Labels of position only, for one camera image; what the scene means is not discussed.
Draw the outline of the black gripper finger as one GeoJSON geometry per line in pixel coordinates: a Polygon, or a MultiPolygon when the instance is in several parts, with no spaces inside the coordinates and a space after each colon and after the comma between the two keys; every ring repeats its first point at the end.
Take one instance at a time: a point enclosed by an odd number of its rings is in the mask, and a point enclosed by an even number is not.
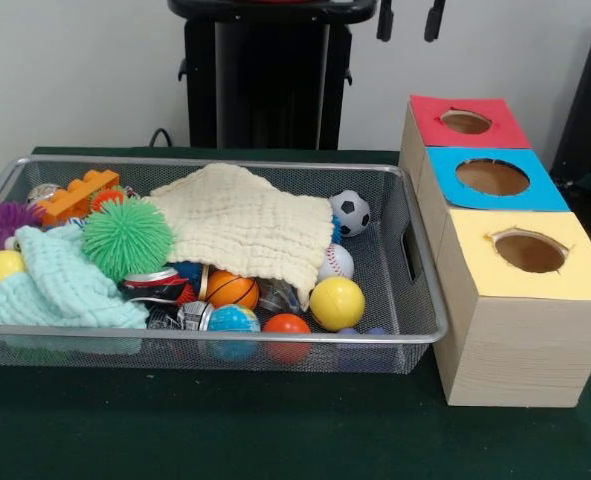
{"type": "Polygon", "coordinates": [[[379,1],[379,17],[376,38],[382,42],[388,42],[391,39],[393,28],[393,10],[392,0],[379,1]]]}
{"type": "Polygon", "coordinates": [[[424,30],[424,40],[426,42],[433,42],[438,39],[445,5],[446,0],[434,0],[433,5],[429,8],[424,30]]]}

